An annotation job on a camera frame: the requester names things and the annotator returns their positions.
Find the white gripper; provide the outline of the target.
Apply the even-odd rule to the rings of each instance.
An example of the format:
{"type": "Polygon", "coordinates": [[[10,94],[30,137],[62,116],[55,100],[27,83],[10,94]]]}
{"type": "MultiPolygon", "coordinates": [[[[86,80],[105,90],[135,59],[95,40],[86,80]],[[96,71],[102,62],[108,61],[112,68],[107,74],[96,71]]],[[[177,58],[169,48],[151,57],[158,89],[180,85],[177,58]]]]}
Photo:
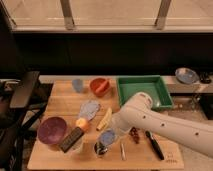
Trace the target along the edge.
{"type": "Polygon", "coordinates": [[[117,136],[122,137],[130,131],[131,126],[121,118],[119,113],[115,113],[112,115],[110,128],[114,130],[117,136]]]}

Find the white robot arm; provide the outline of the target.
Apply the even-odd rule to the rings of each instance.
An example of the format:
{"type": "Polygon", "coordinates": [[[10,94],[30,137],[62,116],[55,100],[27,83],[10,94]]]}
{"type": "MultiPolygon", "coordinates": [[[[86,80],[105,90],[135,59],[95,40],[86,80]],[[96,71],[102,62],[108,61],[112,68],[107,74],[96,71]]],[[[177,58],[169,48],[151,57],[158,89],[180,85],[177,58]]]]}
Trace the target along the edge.
{"type": "Polygon", "coordinates": [[[136,93],[112,115],[110,127],[118,136],[132,127],[151,131],[213,158],[213,126],[163,115],[152,105],[148,94],[136,93]]]}

